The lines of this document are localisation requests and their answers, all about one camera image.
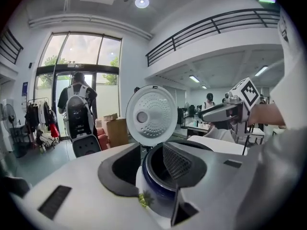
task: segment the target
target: open lid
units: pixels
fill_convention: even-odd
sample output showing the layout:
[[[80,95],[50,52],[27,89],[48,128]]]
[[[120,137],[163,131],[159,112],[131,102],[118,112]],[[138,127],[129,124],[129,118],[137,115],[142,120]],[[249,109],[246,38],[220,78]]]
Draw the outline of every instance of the open lid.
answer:
[[[177,123],[177,108],[171,94],[160,86],[148,85],[130,99],[126,121],[132,137],[145,146],[167,141]]]

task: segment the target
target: white ceiling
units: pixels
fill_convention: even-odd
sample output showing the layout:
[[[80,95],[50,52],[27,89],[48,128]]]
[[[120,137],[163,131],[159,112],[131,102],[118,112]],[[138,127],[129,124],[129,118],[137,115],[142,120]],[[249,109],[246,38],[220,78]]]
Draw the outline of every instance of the white ceiling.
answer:
[[[64,13],[65,0],[26,0],[29,19]],[[135,0],[115,0],[113,5],[69,0],[66,13],[86,13],[116,19],[150,32],[167,15],[193,0],[149,0],[150,5],[139,9]]]
[[[284,75],[283,63],[268,69],[260,76],[254,75],[264,66],[283,59],[281,47],[251,46],[243,49],[233,49],[232,52],[203,58],[189,62],[181,67],[164,72],[158,77],[174,81],[182,86],[201,89],[202,85],[208,88],[232,87],[246,77],[252,77],[256,86],[275,86]],[[194,75],[200,83],[189,78]]]

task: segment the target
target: glass door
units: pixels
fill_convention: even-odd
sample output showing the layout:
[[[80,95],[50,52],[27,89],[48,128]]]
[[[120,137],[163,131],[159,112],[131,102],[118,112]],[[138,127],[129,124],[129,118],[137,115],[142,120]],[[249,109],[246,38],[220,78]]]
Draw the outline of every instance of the glass door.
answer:
[[[67,132],[64,126],[64,115],[59,113],[58,103],[59,97],[61,92],[64,88],[70,86],[72,84],[72,77],[75,72],[61,72],[56,74],[56,82],[55,82],[55,103],[56,103],[56,114],[58,119],[58,126],[59,126],[59,134],[61,139],[67,139]],[[93,74],[92,73],[84,73],[85,82],[91,87],[93,81]]]

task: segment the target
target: railing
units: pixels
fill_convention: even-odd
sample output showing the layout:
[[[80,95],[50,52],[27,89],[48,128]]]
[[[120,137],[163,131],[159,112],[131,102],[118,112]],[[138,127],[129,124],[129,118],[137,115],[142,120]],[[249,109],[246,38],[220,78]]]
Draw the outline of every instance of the railing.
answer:
[[[16,64],[20,51],[24,48],[16,40],[9,29],[5,30],[0,37],[0,54],[11,63]]]
[[[258,27],[276,28],[280,15],[277,10],[245,9],[221,13],[198,21],[175,33],[147,55],[148,66],[189,43],[223,32]]]

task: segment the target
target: fluorescent light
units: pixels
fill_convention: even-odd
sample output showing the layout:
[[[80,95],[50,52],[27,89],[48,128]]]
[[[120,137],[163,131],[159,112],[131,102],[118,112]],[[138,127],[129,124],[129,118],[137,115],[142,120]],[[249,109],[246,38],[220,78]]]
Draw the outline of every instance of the fluorescent light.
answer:
[[[255,76],[259,76],[260,74],[262,74],[266,69],[268,68],[268,66],[264,66],[263,68],[260,69],[260,71],[258,71]]]
[[[259,0],[259,2],[275,3],[276,0]]]
[[[149,0],[135,0],[135,6],[140,9],[144,9],[149,5]]]
[[[189,78],[191,78],[195,82],[200,82],[197,78],[195,78],[193,75],[191,75]]]

